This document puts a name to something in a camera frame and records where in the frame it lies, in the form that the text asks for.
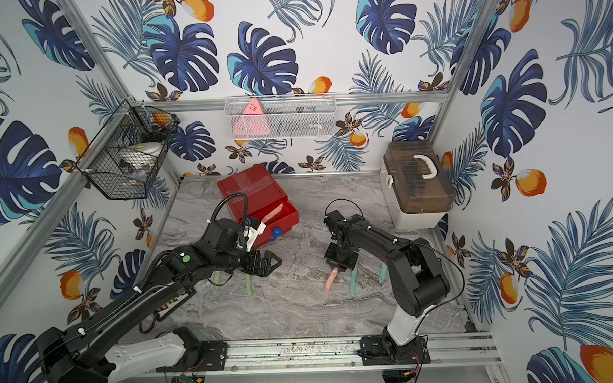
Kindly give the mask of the teal fruit knife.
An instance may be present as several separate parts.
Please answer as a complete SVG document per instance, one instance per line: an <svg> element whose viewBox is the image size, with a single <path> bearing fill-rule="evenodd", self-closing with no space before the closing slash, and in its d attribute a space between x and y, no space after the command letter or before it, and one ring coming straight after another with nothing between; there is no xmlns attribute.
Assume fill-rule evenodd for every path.
<svg viewBox="0 0 613 383"><path fill-rule="evenodd" d="M387 280L387 276L388 276L388 266L385 263L383 263L383 265L380 268L378 283L384 284L385 281Z"/></svg>
<svg viewBox="0 0 613 383"><path fill-rule="evenodd" d="M358 266L354 267L350 273L350 285L349 285L349 295L352 298L357 296L357 278L358 278Z"/></svg>

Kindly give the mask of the pink fruit knife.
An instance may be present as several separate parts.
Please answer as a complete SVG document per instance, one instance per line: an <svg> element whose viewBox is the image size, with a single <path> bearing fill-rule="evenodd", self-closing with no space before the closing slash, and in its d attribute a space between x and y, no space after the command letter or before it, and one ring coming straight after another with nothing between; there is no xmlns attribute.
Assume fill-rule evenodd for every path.
<svg viewBox="0 0 613 383"><path fill-rule="evenodd" d="M339 269L337 267L333 268L331 270L331 272L330 272L330 274L329 274L329 276L327 278L327 281L326 281L326 283L324 285L324 289L325 289L325 291L327 293L330 293L330 290L331 290L335 280L337 279L338 274L339 274Z"/></svg>
<svg viewBox="0 0 613 383"><path fill-rule="evenodd" d="M271 210L267 215L265 215L262 218L261 224L266 227L269 224L269 221L271 221L274 217L276 217L276 216L278 216L278 214L280 214L282 209L283 209L283 204L280 203L276 208Z"/></svg>

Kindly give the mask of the red three-drawer box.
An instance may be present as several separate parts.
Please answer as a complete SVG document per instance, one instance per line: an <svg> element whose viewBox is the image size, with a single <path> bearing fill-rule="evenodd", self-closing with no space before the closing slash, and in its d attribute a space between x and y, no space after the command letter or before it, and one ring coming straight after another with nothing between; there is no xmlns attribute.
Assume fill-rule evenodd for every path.
<svg viewBox="0 0 613 383"><path fill-rule="evenodd" d="M282 211L269 221L265 232L256 240L253 249L274 242L280 236L288 234L299 223L298 210L290 202L288 194L262 164L220 180L217 186L223 198L237 192L247 195L249 200L247 218L261 221L280 203L283 204Z"/></svg>

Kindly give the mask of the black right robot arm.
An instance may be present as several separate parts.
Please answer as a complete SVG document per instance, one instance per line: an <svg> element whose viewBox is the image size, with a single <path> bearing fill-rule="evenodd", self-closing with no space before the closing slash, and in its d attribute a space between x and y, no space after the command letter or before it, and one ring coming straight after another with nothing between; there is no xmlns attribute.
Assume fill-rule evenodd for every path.
<svg viewBox="0 0 613 383"><path fill-rule="evenodd" d="M415 344L424 318L451 291L435 251L424 239L392 236L359 214L344 217L334 210L324 216L324 224L332 240L325 253L331 278L354 270L360 250L386 266L397 310L382 332L382 347L390 359L401 358Z"/></svg>

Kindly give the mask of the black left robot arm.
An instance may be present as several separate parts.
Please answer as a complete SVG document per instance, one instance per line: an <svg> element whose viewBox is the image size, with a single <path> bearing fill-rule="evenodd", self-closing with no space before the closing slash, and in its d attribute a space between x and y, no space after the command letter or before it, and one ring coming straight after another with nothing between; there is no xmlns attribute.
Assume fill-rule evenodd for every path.
<svg viewBox="0 0 613 383"><path fill-rule="evenodd" d="M108 383L116 365L106 354L159 307L183 294L214 272L243 272L267 277L282 263L269 250L248 250L243 227L231 219L213 220L200 239L165 250L129 291L94 316L65 330L52 327L37 339L47 383Z"/></svg>

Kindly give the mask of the green fruit knife right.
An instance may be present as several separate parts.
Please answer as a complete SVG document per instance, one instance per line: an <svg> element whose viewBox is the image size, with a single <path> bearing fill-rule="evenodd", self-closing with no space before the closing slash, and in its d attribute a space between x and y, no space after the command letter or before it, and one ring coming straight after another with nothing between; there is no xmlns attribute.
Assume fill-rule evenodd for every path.
<svg viewBox="0 0 613 383"><path fill-rule="evenodd" d="M247 275L245 277L245 283L246 283L246 293L247 293L247 296L250 297L254 293L254 291L252 289L252 279L251 279L251 276Z"/></svg>

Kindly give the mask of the left yellow connector board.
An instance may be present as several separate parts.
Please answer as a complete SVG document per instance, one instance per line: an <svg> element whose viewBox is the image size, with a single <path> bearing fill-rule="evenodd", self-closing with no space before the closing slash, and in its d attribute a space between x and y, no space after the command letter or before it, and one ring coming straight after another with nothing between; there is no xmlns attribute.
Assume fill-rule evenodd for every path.
<svg viewBox="0 0 613 383"><path fill-rule="evenodd" d="M170 299L154 311L154 319L157 322L164 321L168 316L170 316L170 314L172 314L172 312L176 311L180 306L185 304L195 294L197 294L197 291L195 288L192 288L191 290L187 290L182 294L178 295L177 297Z"/></svg>

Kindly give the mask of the brown lidded storage box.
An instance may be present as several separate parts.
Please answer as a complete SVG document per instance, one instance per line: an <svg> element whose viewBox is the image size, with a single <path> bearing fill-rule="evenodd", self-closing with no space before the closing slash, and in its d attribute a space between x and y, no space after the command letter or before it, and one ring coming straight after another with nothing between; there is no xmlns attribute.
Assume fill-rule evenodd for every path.
<svg viewBox="0 0 613 383"><path fill-rule="evenodd" d="M430 143L393 141L382 158L380 181L395 229L433 229L453 206L455 191Z"/></svg>

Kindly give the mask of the white object in basket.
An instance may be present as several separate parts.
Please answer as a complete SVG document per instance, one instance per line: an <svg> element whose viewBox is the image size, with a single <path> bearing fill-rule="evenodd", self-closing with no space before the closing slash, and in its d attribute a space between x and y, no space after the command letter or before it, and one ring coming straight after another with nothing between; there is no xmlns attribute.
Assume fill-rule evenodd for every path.
<svg viewBox="0 0 613 383"><path fill-rule="evenodd" d="M127 174L139 171L150 173L162 149L163 146L157 142L124 147L118 152L118 167Z"/></svg>

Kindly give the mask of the pink triangle object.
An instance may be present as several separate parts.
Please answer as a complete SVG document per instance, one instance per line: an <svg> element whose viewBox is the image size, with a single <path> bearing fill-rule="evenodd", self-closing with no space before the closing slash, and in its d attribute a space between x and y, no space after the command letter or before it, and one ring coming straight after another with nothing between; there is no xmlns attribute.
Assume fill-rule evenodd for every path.
<svg viewBox="0 0 613 383"><path fill-rule="evenodd" d="M252 98L242 115L234 116L231 125L234 138L256 139L257 137L267 137L271 133L268 118L258 98Z"/></svg>

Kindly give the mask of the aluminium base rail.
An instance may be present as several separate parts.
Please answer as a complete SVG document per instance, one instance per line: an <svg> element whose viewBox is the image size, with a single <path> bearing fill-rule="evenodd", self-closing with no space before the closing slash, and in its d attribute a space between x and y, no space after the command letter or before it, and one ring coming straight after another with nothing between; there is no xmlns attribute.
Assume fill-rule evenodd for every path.
<svg viewBox="0 0 613 383"><path fill-rule="evenodd" d="M387 371L404 368L501 365L488 333L421 335L402 364L384 357L382 337L329 337L205 342L199 361L185 370L195 374L237 375ZM418 363L416 356L424 361Z"/></svg>

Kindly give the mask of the clear mesh wall shelf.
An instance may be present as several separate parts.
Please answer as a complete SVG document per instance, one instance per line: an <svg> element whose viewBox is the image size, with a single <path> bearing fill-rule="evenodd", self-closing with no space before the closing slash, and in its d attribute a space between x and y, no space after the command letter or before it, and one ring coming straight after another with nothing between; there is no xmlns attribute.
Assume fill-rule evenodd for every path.
<svg viewBox="0 0 613 383"><path fill-rule="evenodd" d="M337 104L333 94L228 97L224 114L230 124L234 116L242 115L252 98L259 99L271 127L270 135L256 139L323 137L335 132Z"/></svg>

